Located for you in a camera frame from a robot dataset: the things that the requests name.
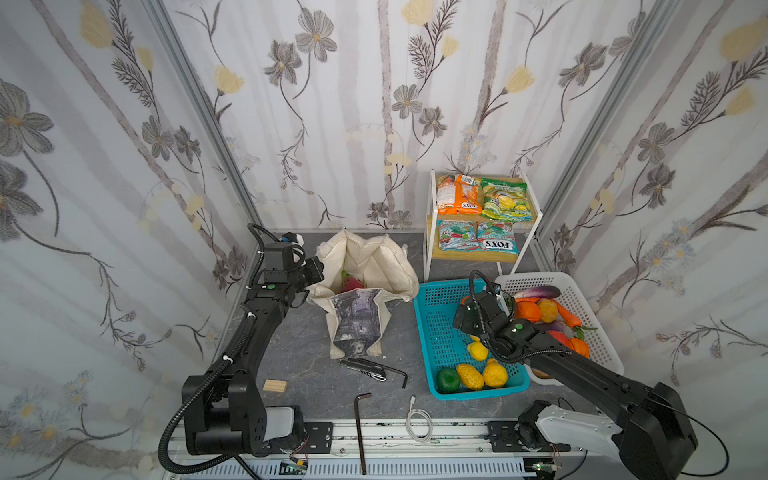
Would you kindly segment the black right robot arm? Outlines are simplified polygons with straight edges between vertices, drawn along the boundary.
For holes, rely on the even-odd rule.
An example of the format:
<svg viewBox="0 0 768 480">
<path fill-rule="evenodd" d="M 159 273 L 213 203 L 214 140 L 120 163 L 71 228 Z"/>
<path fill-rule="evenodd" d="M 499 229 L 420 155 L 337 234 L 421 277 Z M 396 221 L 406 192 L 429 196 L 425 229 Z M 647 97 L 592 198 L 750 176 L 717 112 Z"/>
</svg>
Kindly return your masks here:
<svg viewBox="0 0 768 480">
<path fill-rule="evenodd" d="M 676 479 L 698 447 L 679 394 L 615 373 L 577 352 L 572 342 L 547 330 L 527 308 L 559 297 L 545 285 L 506 294 L 486 282 L 472 288 L 454 328 L 477 337 L 503 364 L 527 363 L 591 402 L 597 413 L 569 411 L 537 400 L 517 419 L 519 442 L 531 449 L 568 444 L 620 461 L 638 479 Z"/>
</svg>

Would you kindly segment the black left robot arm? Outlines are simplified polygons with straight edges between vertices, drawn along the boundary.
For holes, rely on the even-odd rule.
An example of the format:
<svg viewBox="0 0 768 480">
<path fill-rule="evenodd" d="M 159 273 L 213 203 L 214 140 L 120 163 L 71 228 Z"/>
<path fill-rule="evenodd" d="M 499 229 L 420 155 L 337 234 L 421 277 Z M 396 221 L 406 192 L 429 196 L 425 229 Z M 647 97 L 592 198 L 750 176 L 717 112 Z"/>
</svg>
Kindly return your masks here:
<svg viewBox="0 0 768 480">
<path fill-rule="evenodd" d="M 264 457 L 307 442 L 301 409 L 266 406 L 257 374 L 295 299 L 323 280 L 323 265 L 284 239 L 261 244 L 259 252 L 235 333 L 205 374 L 187 378 L 181 406 L 160 437 L 158 460 L 170 473 L 197 473 L 245 454 Z"/>
</svg>

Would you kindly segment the green yellow candy bag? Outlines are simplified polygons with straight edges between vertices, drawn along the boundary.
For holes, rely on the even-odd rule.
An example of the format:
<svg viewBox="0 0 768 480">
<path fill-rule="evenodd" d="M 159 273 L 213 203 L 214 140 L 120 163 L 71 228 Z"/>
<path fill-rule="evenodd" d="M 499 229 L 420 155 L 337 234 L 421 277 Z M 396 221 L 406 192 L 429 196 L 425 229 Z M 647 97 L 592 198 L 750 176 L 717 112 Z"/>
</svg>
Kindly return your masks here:
<svg viewBox="0 0 768 480">
<path fill-rule="evenodd" d="M 533 219 L 526 183 L 482 178 L 480 186 L 484 197 L 483 216 L 513 223 Z"/>
</svg>

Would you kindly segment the cream canvas tote bag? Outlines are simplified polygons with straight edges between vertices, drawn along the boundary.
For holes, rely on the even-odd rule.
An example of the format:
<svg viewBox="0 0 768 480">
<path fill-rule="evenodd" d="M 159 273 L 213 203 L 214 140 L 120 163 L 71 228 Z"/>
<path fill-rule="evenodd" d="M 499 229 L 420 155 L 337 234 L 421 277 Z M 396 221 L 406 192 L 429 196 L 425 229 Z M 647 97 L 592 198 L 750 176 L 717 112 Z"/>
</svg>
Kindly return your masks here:
<svg viewBox="0 0 768 480">
<path fill-rule="evenodd" d="M 392 314 L 388 304 L 410 302 L 419 279 L 407 248 L 390 236 L 363 238 L 342 230 L 316 249 L 324 279 L 309 287 L 309 300 L 325 311 L 334 360 L 382 355 L 382 337 Z M 362 280 L 366 288 L 342 292 L 341 271 Z"/>
</svg>

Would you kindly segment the orange candy bag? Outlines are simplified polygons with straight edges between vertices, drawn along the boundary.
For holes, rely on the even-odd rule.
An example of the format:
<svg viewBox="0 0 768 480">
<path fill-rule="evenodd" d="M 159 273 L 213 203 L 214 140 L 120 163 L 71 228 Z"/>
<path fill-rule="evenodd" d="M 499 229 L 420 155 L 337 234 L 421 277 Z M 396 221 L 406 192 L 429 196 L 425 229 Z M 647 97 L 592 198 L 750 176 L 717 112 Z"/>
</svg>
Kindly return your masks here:
<svg viewBox="0 0 768 480">
<path fill-rule="evenodd" d="M 439 215 L 481 214 L 483 196 L 480 182 L 468 175 L 445 175 L 437 179 L 436 203 Z"/>
</svg>

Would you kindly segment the pink dragon fruit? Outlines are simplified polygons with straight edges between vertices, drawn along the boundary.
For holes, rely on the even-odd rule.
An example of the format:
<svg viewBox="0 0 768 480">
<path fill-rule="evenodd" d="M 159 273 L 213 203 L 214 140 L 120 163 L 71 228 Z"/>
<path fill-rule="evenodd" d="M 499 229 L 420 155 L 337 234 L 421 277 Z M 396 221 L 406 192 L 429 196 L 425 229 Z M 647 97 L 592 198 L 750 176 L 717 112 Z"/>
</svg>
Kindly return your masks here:
<svg viewBox="0 0 768 480">
<path fill-rule="evenodd" d="M 346 270 L 341 271 L 342 276 L 342 292 L 350 292 L 357 289 L 365 289 L 366 285 L 362 280 L 349 274 Z"/>
</svg>

